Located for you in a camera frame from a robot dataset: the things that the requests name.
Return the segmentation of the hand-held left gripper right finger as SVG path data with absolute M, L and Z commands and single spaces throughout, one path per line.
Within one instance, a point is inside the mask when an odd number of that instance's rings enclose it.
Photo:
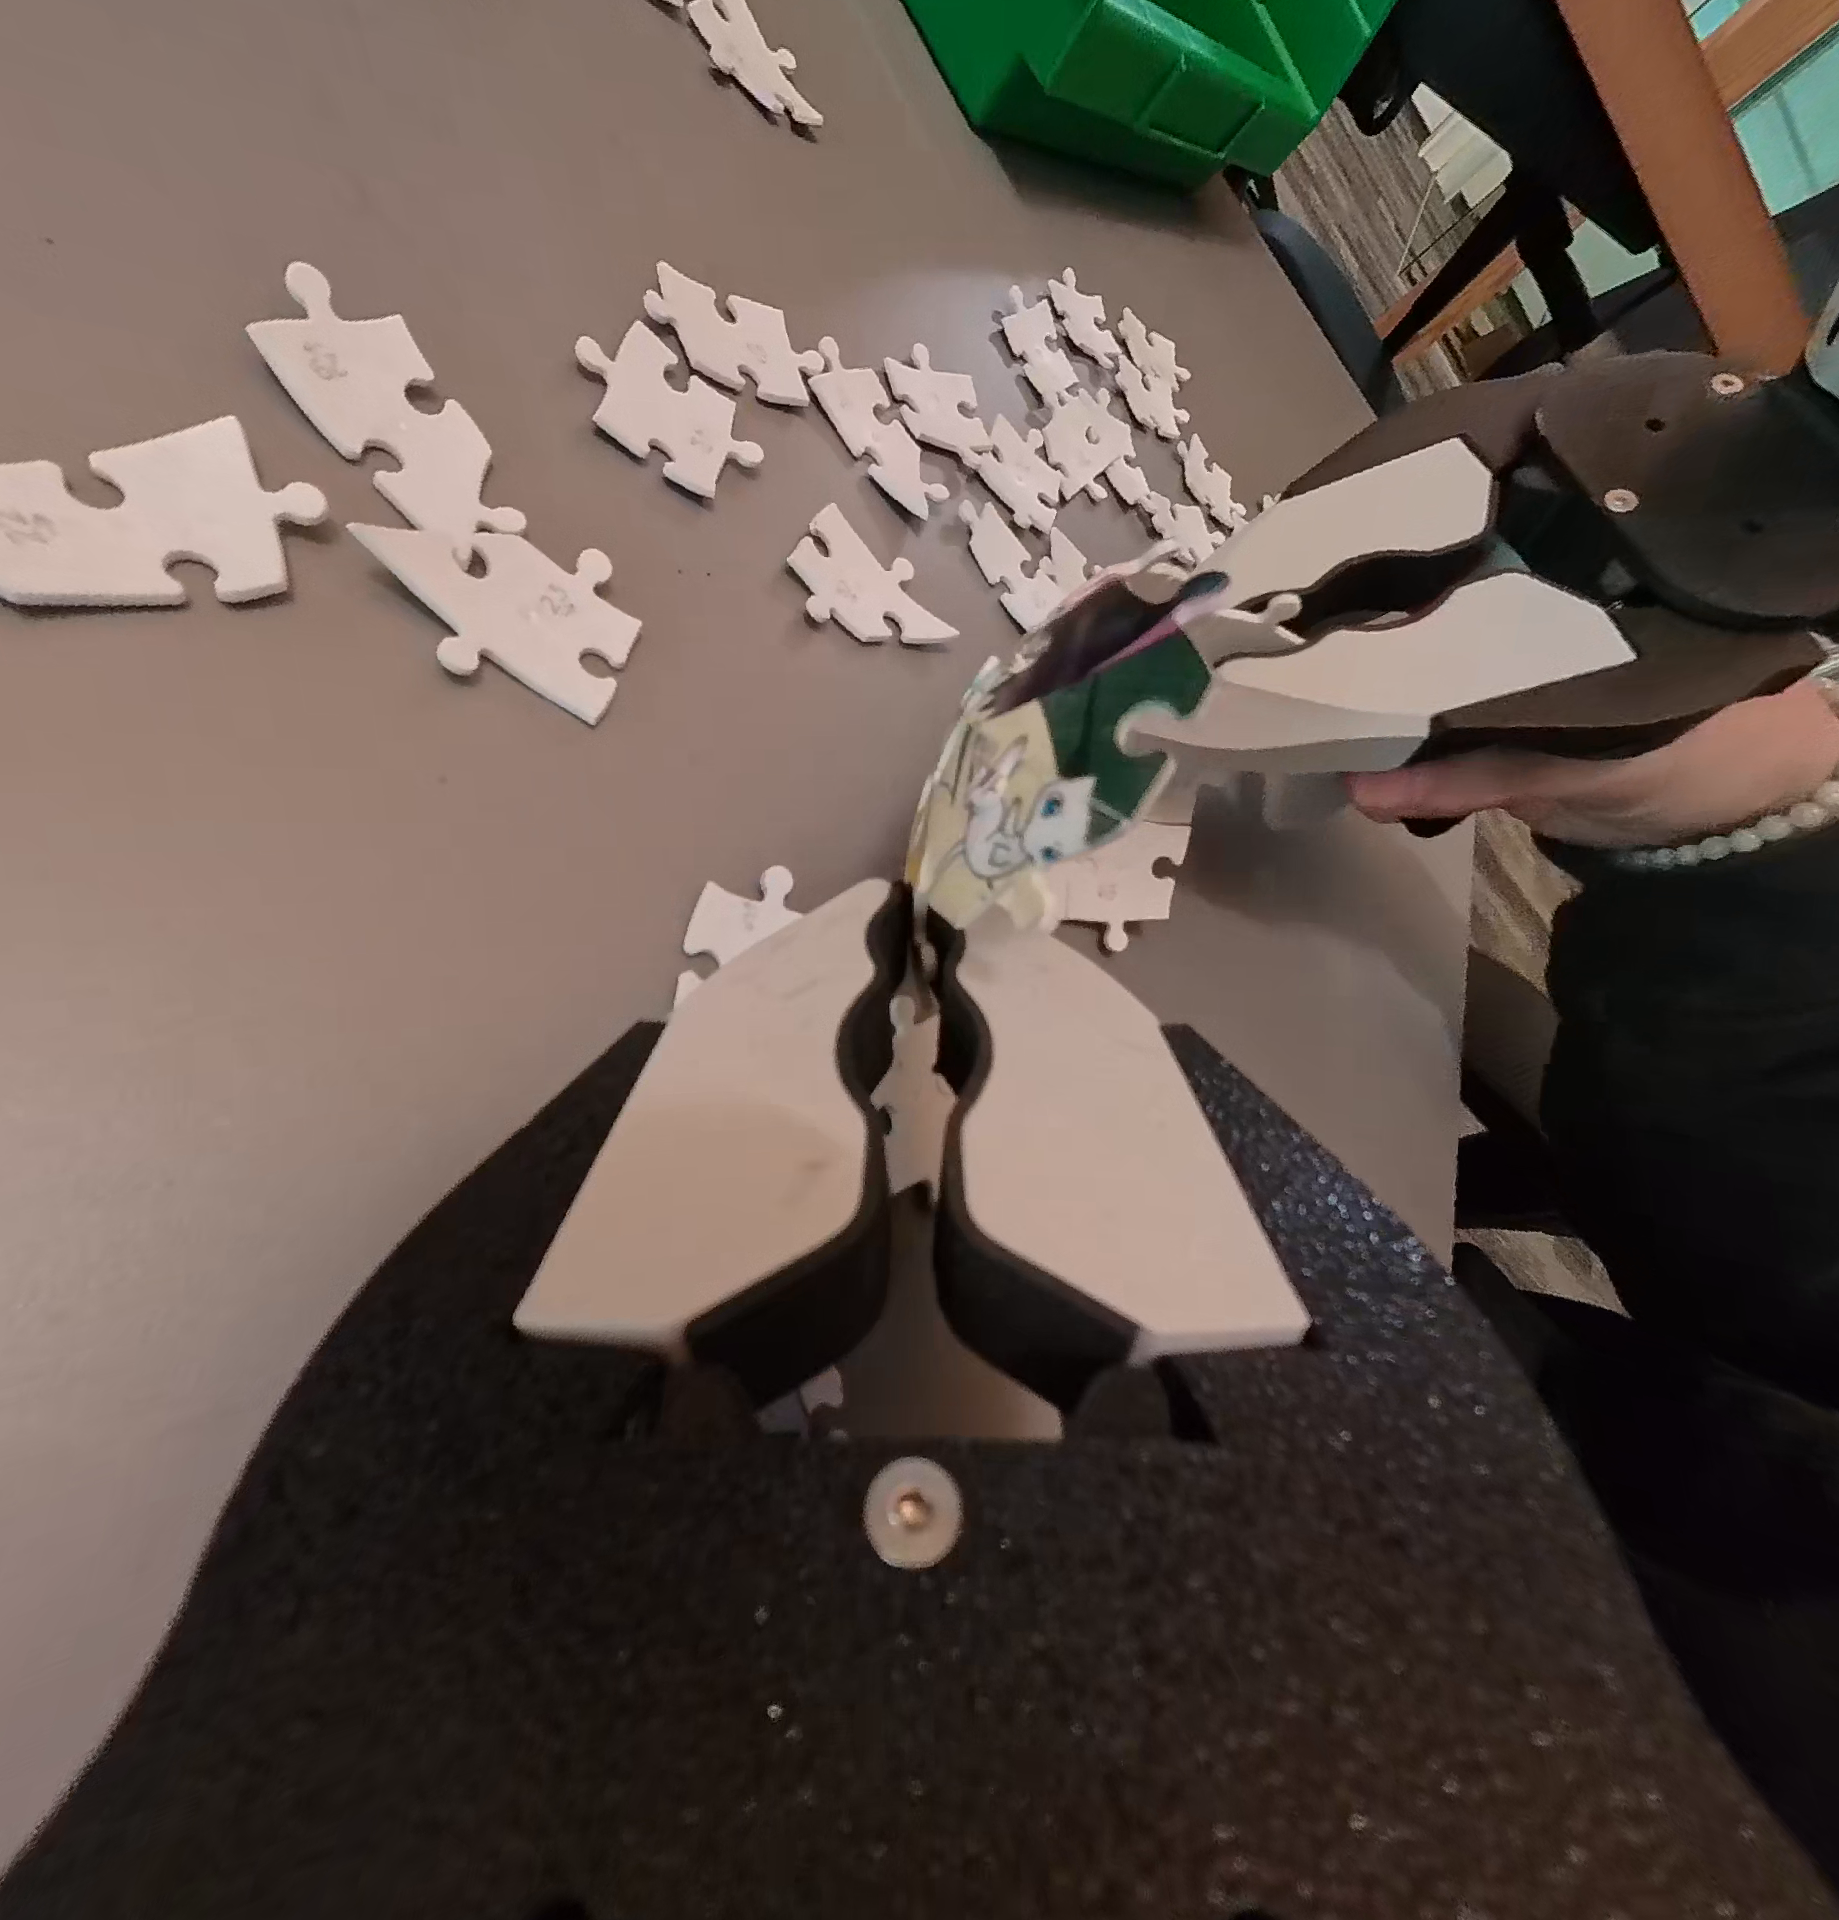
M 1301 1343 L 1311 1317 L 1160 1021 L 1048 933 L 931 938 L 955 1090 L 933 1266 L 958 1341 L 1050 1407 Z

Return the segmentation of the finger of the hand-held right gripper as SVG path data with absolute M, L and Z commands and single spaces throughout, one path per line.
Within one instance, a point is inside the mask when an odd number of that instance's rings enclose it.
M 1266 772 L 1389 772 L 1444 713 L 1633 660 L 1596 603 L 1530 575 L 1491 575 L 1410 622 L 1227 660 L 1201 703 L 1201 744 Z
M 1189 589 L 1189 623 L 1258 618 L 1342 625 L 1442 598 L 1495 538 L 1499 480 L 1467 442 L 1438 442 L 1289 493 L 1246 520 Z

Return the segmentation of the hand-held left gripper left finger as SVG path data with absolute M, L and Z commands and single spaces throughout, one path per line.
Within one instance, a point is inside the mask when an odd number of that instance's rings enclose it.
M 890 1277 L 874 1093 L 911 894 L 866 879 L 678 1005 L 514 1311 L 520 1335 L 733 1378 L 815 1378 Z

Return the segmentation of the bowl-shaped assembled puzzle section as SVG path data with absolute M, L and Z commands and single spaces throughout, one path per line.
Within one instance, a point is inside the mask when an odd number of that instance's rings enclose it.
M 1177 775 L 1167 729 L 1195 720 L 1229 660 L 1290 653 L 1303 595 L 1243 598 L 1237 564 L 1160 548 L 1066 595 L 961 700 L 906 847 L 920 923 L 1032 927 L 1045 877 L 1146 818 Z

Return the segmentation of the scatter of white pieces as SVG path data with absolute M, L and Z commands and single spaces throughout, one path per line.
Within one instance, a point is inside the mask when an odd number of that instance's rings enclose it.
M 1056 271 L 1202 332 L 1243 252 L 980 142 L 899 4 L 0 4 L 0 948 L 667 999 L 701 884 L 899 859 L 1006 619 L 659 262 L 1026 421 Z

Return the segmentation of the person's right forearm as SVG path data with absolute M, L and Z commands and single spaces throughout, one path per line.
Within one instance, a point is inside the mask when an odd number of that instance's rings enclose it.
M 1538 842 L 1575 886 L 1542 1095 L 1571 1221 L 1633 1319 L 1839 1374 L 1839 768 L 1703 842 Z

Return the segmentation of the person's right hand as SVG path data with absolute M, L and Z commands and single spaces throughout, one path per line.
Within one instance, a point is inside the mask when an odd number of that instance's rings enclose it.
M 1641 756 L 1577 762 L 1473 750 L 1351 773 L 1347 798 L 1372 824 L 1458 824 L 1499 811 L 1534 835 L 1589 848 L 1703 842 L 1813 798 L 1839 768 L 1839 710 L 1817 683 L 1723 707 Z

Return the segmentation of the black office chair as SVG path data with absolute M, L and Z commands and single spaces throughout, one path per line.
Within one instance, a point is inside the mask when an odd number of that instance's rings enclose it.
M 1508 160 L 1497 194 L 1460 245 L 1379 332 L 1347 268 L 1278 204 L 1272 177 L 1229 167 L 1258 237 L 1306 303 L 1342 369 L 1376 419 L 1407 405 L 1402 349 L 1436 321 L 1460 324 L 1455 303 L 1504 254 L 1530 275 L 1550 313 L 1553 359 L 1592 349 L 1610 332 L 1571 255 L 1581 216 L 1629 254 L 1662 252 L 1659 226 L 1610 117 L 1553 2 L 1402 2 L 1344 78 L 1344 103 L 1364 136 L 1384 132 L 1425 88 L 1471 123 Z

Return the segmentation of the green plastic bin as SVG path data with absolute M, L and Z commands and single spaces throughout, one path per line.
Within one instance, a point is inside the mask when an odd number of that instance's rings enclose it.
M 1342 97 L 1392 2 L 906 2 L 985 136 L 1136 180 L 1272 177 Z

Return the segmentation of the person's black clothing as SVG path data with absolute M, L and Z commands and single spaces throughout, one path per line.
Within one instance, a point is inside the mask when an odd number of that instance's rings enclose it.
M 1839 1896 L 1839 1410 L 1596 1305 L 1453 1277 L 1539 1393 L 1688 1692 Z

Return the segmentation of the wooden partition post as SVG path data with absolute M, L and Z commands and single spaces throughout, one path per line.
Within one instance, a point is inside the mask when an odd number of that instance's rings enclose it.
M 1711 348 L 1741 372 L 1794 372 L 1809 317 L 1684 12 L 1562 2 L 1559 13 Z

